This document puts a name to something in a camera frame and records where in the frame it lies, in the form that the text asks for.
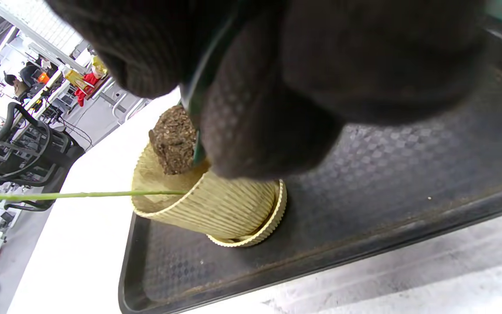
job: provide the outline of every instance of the textured tray surface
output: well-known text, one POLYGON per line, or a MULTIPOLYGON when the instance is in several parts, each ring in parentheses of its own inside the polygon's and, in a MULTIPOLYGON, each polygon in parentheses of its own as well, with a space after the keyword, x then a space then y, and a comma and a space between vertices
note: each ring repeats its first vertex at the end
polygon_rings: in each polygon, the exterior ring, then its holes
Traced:
POLYGON ((321 167, 285 182, 284 219, 251 248, 221 248, 205 235, 135 222, 132 241, 139 242, 128 248, 122 274, 124 312, 187 309, 502 211, 502 203, 488 201, 502 191, 502 74, 490 71, 468 105, 436 119, 348 126, 321 167))

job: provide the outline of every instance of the office chair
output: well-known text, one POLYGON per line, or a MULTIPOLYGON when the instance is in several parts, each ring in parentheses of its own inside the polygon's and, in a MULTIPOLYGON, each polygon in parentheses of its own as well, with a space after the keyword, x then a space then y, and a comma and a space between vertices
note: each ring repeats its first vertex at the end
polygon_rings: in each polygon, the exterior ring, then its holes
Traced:
MULTIPOLYGON (((58 193, 69 169, 83 154, 84 149, 66 131, 52 129, 34 119, 22 105, 8 105, 7 119, 0 131, 0 181, 43 187, 42 193, 58 193), (14 123, 17 114, 30 127, 14 139, 18 131, 14 123)), ((54 201, 24 203, 27 205, 8 203, 4 208, 45 211, 54 201)))

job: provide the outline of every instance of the black glove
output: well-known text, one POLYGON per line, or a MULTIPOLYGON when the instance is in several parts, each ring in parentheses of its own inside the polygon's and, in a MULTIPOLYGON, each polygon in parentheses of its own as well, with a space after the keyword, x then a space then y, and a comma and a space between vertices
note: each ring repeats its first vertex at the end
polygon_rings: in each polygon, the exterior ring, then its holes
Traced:
MULTIPOLYGON (((141 97, 172 91, 203 44, 195 34, 206 2, 47 2, 141 97)), ((481 67, 483 9, 483 0, 269 2, 231 42, 207 91, 200 129, 213 169, 301 173, 344 123, 397 125, 452 109, 481 67)))

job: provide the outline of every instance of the white table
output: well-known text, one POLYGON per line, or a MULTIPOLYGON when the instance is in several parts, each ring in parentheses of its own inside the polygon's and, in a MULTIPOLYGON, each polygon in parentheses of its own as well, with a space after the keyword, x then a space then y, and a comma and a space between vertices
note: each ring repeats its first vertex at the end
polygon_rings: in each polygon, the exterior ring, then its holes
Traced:
MULTIPOLYGON (((130 189, 148 130, 178 100, 178 92, 155 99, 96 145, 72 167, 62 192, 130 189)), ((128 197, 58 200, 8 314, 120 314, 131 216, 128 197)), ((502 312, 502 217, 191 314, 318 312, 502 312)))

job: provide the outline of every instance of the ribbed plant pot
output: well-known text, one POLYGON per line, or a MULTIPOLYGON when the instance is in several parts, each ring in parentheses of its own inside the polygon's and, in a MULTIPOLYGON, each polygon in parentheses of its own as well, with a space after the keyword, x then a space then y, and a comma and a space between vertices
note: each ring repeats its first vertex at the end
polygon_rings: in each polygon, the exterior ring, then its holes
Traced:
POLYGON ((132 201, 138 216, 201 232, 214 239, 239 241, 263 229, 273 217, 280 200, 280 186, 281 182, 277 181, 226 180, 208 171, 206 163, 189 173, 165 175, 148 145, 135 168, 132 188, 189 192, 136 196, 132 201))

